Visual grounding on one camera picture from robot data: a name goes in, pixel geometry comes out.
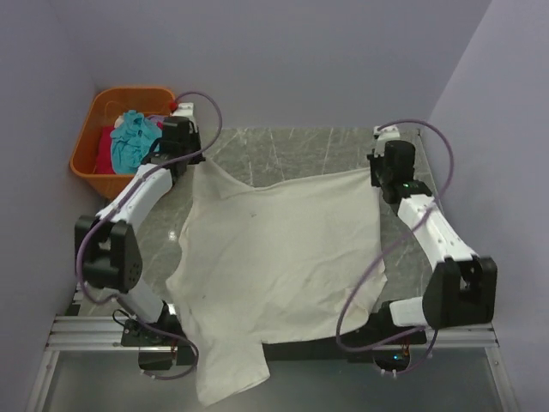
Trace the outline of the white t shirt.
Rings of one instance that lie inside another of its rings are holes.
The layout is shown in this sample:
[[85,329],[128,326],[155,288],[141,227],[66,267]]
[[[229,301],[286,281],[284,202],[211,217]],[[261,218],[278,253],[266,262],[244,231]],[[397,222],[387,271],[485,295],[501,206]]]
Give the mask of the white t shirt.
[[197,346],[204,406],[270,376],[264,344],[363,326],[387,278],[379,195],[366,168],[246,185],[212,161],[193,174],[182,257],[166,287]]

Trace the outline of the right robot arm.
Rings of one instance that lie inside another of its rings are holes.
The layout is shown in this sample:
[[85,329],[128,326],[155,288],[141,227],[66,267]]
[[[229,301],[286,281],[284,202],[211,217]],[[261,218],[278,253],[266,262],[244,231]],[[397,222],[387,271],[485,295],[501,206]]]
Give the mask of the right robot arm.
[[371,184],[419,242],[432,275],[425,292],[385,302],[381,313],[397,328],[434,330],[493,319],[498,267],[479,256],[447,222],[426,183],[414,178],[415,147],[401,139],[383,139],[367,155]]

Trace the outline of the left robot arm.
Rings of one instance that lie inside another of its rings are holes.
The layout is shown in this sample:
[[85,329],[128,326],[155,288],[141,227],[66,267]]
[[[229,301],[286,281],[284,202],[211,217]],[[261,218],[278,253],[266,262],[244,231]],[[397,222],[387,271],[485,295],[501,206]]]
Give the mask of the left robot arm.
[[95,305],[117,302],[130,318],[153,327],[171,318],[167,303],[142,279],[136,232],[154,205],[188,165],[204,160],[198,127],[188,116],[170,116],[132,180],[94,216],[75,224],[75,275],[83,295]]

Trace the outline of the teal t shirt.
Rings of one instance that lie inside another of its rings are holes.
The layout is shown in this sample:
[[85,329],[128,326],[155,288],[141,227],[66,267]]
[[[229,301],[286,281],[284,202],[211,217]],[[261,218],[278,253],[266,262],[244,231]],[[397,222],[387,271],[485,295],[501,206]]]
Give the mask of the teal t shirt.
[[111,137],[111,163],[116,174],[134,174],[161,138],[161,128],[142,112],[129,110],[115,122]]

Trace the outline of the orange plastic basket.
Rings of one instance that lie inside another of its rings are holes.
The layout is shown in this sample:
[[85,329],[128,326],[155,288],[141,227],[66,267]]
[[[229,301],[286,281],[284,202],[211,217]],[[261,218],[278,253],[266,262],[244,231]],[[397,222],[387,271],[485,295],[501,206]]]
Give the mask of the orange plastic basket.
[[128,110],[146,115],[168,115],[174,93],[155,86],[125,86],[106,89],[94,98],[71,155],[72,172],[86,181],[102,197],[112,200],[132,180],[131,174],[99,174],[96,158],[102,129],[112,126],[118,116]]

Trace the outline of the red t shirt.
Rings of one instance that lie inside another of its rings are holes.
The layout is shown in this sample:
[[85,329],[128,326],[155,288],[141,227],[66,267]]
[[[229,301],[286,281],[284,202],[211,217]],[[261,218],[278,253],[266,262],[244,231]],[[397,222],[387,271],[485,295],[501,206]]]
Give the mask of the red t shirt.
[[116,174],[111,163],[111,137],[114,127],[104,127],[101,132],[98,154],[96,156],[95,172],[97,174]]

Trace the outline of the black base beam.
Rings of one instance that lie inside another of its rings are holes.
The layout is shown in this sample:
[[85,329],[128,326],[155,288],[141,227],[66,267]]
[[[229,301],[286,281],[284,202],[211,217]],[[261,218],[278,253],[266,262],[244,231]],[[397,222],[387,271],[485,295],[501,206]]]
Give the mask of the black base beam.
[[[172,338],[172,335],[183,336],[179,322],[173,315],[166,315],[157,327],[165,332],[164,335],[140,325],[133,319],[126,319],[121,323],[124,328],[121,346],[124,348],[138,348],[139,366],[146,371],[167,371],[173,366],[190,366],[195,361],[192,348],[186,342]],[[370,317],[361,328],[349,332],[341,337],[342,341],[353,347],[369,345],[399,333],[405,335],[395,339],[392,343],[408,347],[411,344],[427,342],[424,330],[414,330],[412,327],[396,327],[389,323],[389,317],[378,312]],[[347,354],[339,349],[335,339],[324,338],[309,342],[264,343],[263,353],[267,361],[327,361],[346,359],[350,362],[372,363],[373,354],[363,352]]]

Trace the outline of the aluminium frame rail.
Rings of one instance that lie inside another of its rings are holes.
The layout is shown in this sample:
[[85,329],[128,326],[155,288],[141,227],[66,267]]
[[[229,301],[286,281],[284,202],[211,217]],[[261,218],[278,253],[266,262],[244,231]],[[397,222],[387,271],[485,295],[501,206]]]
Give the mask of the aluminium frame rail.
[[[156,382],[137,370],[108,317],[59,316],[51,327],[30,411],[198,411],[192,379]],[[401,375],[343,360],[277,361],[270,379],[217,403],[218,411],[516,411],[495,330],[428,331]]]

